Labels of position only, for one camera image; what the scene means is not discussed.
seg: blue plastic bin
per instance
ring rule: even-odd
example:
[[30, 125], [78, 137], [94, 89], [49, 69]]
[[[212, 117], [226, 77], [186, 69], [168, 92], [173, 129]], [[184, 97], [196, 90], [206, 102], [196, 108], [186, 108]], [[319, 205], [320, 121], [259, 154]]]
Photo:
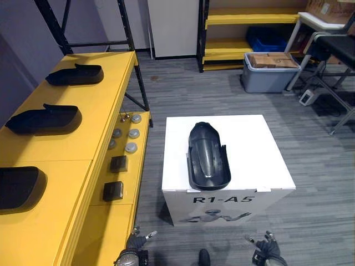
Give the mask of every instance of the blue plastic bin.
[[287, 45], [272, 28], [249, 27], [246, 39], [254, 52], [283, 52]]

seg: black office chair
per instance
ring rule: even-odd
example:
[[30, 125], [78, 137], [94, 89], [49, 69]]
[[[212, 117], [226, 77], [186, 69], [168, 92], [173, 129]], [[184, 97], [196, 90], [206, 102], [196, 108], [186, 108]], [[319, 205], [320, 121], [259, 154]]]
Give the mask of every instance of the black office chair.
[[[313, 77], [308, 79], [303, 89], [306, 90], [311, 85], [312, 80], [316, 79], [347, 110], [346, 115], [332, 129], [330, 135], [333, 135], [355, 114], [355, 108], [342, 100], [334, 90], [341, 84], [342, 81], [344, 81], [345, 77], [355, 76], [355, 73], [352, 73], [352, 71], [355, 70], [355, 37], [347, 34], [353, 23], [355, 23], [355, 13], [353, 13], [351, 19], [343, 28], [341, 34], [317, 32], [312, 35], [312, 38], [308, 43], [308, 45], [310, 45], [308, 54], [316, 57], [321, 62], [313, 74]], [[344, 73], [324, 73], [323, 70], [326, 67], [326, 61], [331, 55], [335, 56], [348, 67]], [[340, 79], [335, 85], [330, 86], [323, 80], [323, 77], [325, 76], [340, 76]]]

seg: yellow shelving unit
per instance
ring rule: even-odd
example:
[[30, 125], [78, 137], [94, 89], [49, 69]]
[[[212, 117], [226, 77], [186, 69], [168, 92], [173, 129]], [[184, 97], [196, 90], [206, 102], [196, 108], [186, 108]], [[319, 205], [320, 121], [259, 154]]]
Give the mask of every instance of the yellow shelving unit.
[[202, 63], [213, 60], [242, 60], [244, 53], [253, 52], [243, 39], [211, 39], [206, 41]]
[[[85, 251], [93, 258], [94, 253], [87, 251], [97, 242], [90, 241], [106, 241], [106, 232], [116, 236], [105, 242], [111, 244], [105, 245], [105, 250], [115, 249], [115, 255], [107, 257], [112, 264], [134, 226], [150, 113], [140, 113], [139, 124], [120, 124], [119, 109], [133, 67], [138, 65], [135, 52], [68, 54], [53, 71], [73, 68], [74, 64], [100, 65], [104, 79], [76, 86], [51, 86], [43, 81], [14, 115], [42, 109], [43, 103], [75, 105], [82, 113], [75, 131], [32, 136], [17, 135], [5, 126], [0, 129], [0, 167], [37, 166], [47, 175], [47, 186], [34, 208], [0, 216], [0, 265], [71, 265], [74, 254], [79, 258]], [[122, 127], [125, 135], [108, 151], [115, 127]], [[129, 128], [139, 129], [140, 136], [129, 140], [139, 149], [128, 155], [123, 148]], [[108, 173], [107, 164], [114, 154], [128, 156], [129, 172], [118, 176]], [[124, 198], [111, 204], [102, 202], [104, 183], [115, 180], [124, 183]], [[94, 218], [99, 219], [98, 226], [90, 227], [88, 221]], [[90, 233], [83, 239], [87, 227]]]
[[[242, 64], [231, 64], [228, 60], [243, 60], [244, 53], [253, 52], [243, 39], [208, 39], [207, 29], [212, 25], [232, 24], [293, 24], [298, 20], [298, 8], [224, 8], [209, 10], [209, 0], [205, 6], [200, 0], [199, 41], [197, 60], [200, 72], [241, 68]], [[226, 61], [226, 64], [206, 65], [209, 61]]]
[[[117, 146], [108, 150], [105, 155], [75, 250], [73, 266], [112, 264], [119, 252], [124, 249], [126, 238], [132, 231], [149, 128], [149, 113], [139, 114], [142, 117], [139, 124], [121, 122], [120, 119], [115, 124], [115, 128], [120, 128], [123, 135], [116, 139]], [[138, 129], [140, 136], [134, 140], [129, 139], [127, 134], [130, 129]], [[127, 142], [137, 144], [138, 150], [134, 154], [124, 151]], [[109, 171], [111, 157], [120, 155], [127, 156], [128, 170], [111, 173]], [[114, 181], [123, 183], [123, 199], [105, 202], [102, 200], [104, 184]]]
[[297, 8], [228, 8], [212, 9], [206, 20], [210, 25], [296, 23]]

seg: gray plastic bin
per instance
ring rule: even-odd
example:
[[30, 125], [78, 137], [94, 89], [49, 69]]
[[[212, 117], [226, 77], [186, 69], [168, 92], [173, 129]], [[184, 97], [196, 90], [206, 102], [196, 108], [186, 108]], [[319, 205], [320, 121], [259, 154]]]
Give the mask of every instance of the gray plastic bin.
[[241, 82], [247, 93], [281, 93], [293, 76], [301, 71], [298, 64], [298, 68], [253, 68], [248, 58], [250, 54], [267, 53], [244, 54]]

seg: white box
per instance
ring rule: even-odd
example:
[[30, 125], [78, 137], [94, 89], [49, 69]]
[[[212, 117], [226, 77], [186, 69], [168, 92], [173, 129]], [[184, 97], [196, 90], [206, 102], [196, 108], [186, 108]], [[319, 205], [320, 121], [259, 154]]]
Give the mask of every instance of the white box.
[[[231, 182], [216, 191], [189, 184], [187, 149], [197, 122], [214, 127], [227, 147]], [[262, 115], [166, 119], [161, 186], [175, 226], [238, 226], [296, 189]]]

